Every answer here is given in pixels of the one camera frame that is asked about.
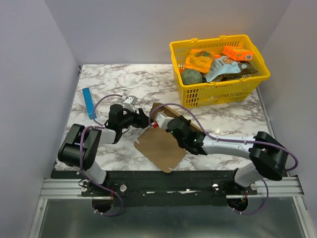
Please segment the brown cardboard box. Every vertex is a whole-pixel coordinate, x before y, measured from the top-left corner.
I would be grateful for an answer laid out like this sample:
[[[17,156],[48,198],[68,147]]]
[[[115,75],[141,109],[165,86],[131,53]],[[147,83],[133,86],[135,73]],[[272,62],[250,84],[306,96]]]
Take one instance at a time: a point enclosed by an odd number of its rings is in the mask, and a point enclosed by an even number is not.
[[[172,172],[187,154],[171,133],[149,126],[134,142],[134,147],[164,173]]]

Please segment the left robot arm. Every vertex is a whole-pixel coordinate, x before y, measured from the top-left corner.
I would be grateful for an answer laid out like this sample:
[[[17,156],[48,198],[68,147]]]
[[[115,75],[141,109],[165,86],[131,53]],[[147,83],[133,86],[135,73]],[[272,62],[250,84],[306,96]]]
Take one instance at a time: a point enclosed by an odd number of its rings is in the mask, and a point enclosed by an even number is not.
[[[116,144],[129,127],[147,128],[149,117],[141,108],[131,111],[120,104],[110,106],[108,120],[99,126],[73,124],[58,151],[60,162],[76,167],[79,172],[93,181],[93,191],[99,196],[109,192],[110,184],[106,181],[107,172],[96,162],[97,149],[101,136],[106,144]]]

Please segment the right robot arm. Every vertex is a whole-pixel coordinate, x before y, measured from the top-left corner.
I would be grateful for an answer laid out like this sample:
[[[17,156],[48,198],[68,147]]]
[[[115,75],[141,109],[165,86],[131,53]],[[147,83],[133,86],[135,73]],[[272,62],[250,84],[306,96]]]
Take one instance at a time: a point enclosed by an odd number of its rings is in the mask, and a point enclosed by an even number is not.
[[[223,154],[251,160],[250,164],[238,168],[228,181],[228,189],[233,194],[264,178],[273,181],[283,178],[288,153],[266,132],[259,131],[253,137],[217,137],[194,131],[183,116],[168,122],[166,131],[173,135],[180,148],[191,154]]]

